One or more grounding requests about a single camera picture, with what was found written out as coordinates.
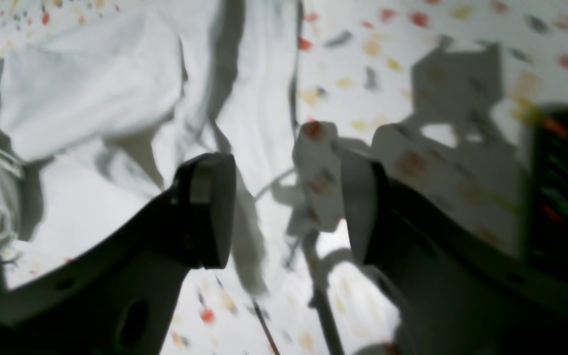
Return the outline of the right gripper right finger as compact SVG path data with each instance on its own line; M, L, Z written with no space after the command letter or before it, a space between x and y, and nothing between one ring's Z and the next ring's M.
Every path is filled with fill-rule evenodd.
M341 157L356 263L399 308L404 355L568 355L568 282L476 240L376 160Z

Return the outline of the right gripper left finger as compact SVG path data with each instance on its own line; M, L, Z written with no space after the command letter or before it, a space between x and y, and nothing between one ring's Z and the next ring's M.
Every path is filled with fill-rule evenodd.
M94 248L0 295L0 355L157 355L192 269L225 268L232 154L205 153Z

